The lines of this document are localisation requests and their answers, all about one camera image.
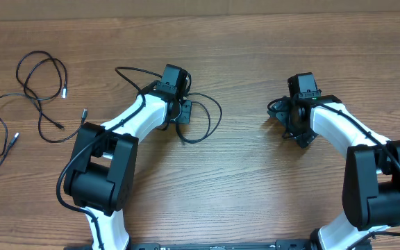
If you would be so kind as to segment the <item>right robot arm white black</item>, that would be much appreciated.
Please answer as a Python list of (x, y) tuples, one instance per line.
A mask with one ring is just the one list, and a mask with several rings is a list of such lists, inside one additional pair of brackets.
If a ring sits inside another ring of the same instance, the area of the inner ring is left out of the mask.
[(342, 213), (307, 240), (276, 241), (278, 249), (371, 249), (378, 235), (400, 237), (400, 140), (373, 132), (334, 96), (281, 97), (267, 112), (284, 139), (305, 148), (320, 135), (346, 161)]

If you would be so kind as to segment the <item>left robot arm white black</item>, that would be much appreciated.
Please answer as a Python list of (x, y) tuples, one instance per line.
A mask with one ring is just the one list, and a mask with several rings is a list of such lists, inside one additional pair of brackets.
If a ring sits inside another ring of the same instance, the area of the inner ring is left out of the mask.
[(123, 208), (133, 185), (139, 143), (163, 124), (188, 123), (188, 92), (185, 86), (154, 81), (118, 117), (82, 125), (56, 195), (62, 206), (86, 216), (92, 234), (88, 249), (129, 249)]

